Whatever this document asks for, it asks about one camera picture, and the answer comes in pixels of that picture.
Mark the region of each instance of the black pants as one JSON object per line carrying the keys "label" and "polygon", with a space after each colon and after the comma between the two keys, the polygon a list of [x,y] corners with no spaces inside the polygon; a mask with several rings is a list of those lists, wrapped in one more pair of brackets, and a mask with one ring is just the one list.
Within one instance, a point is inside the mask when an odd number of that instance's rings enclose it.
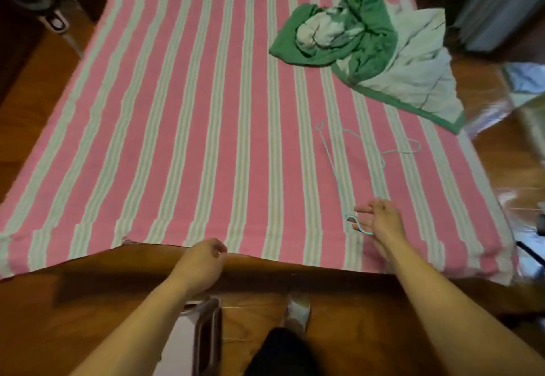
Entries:
{"label": "black pants", "polygon": [[309,346],[283,327],[272,329],[244,376],[320,376]]}

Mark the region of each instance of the striped bed sheet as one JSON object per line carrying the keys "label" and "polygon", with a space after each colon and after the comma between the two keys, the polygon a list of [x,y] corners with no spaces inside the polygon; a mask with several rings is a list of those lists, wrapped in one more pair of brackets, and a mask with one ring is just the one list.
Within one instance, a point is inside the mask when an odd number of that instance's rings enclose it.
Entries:
{"label": "striped bed sheet", "polygon": [[[400,207],[411,243],[448,276],[510,282],[514,241],[467,135],[351,91],[329,68],[268,47],[303,2],[108,0],[78,65],[0,207],[0,277],[125,239],[385,272],[343,220],[372,197]],[[414,0],[387,0],[404,10]],[[358,133],[364,142],[342,134]],[[413,154],[407,138],[421,142]]]}

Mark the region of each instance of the foot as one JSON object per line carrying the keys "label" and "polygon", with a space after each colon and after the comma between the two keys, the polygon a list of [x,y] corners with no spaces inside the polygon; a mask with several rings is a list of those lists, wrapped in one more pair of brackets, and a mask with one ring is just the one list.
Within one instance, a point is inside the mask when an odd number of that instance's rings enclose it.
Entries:
{"label": "foot", "polygon": [[306,297],[290,295],[283,326],[304,337],[310,317],[310,302]]}

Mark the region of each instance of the green blanket border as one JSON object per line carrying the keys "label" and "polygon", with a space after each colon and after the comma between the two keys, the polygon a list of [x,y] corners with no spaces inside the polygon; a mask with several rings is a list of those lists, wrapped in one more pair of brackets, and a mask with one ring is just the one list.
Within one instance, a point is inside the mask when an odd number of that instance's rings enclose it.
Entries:
{"label": "green blanket border", "polygon": [[351,84],[346,74],[337,66],[337,63],[333,63],[331,65],[331,70],[333,70],[333,73],[337,75],[337,77],[340,80],[342,80],[344,84],[349,86],[351,89],[359,92],[363,96],[370,97],[371,99],[375,99],[377,101],[384,102],[385,104],[395,106],[398,109],[403,109],[407,112],[411,112],[416,115],[419,115],[422,118],[426,118],[430,120],[434,124],[437,124],[439,126],[442,126],[445,129],[448,129],[449,131],[455,133],[456,135],[460,133],[464,124],[466,123],[465,112],[460,113],[460,116],[456,119],[454,123],[452,123],[443,118],[439,118],[437,115],[434,115],[431,112],[423,111],[422,109],[416,108],[412,106],[411,104],[406,104],[405,102],[400,101],[397,97],[387,95],[383,92],[378,92],[374,89],[364,88],[363,86],[360,86],[360,85]]}

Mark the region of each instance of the gray curtain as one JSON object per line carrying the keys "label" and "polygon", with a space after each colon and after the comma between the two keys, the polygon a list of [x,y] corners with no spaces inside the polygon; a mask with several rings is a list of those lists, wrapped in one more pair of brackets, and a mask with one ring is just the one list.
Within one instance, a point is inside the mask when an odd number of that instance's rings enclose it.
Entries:
{"label": "gray curtain", "polygon": [[468,0],[454,26],[460,40],[471,51],[497,48],[545,0]]}

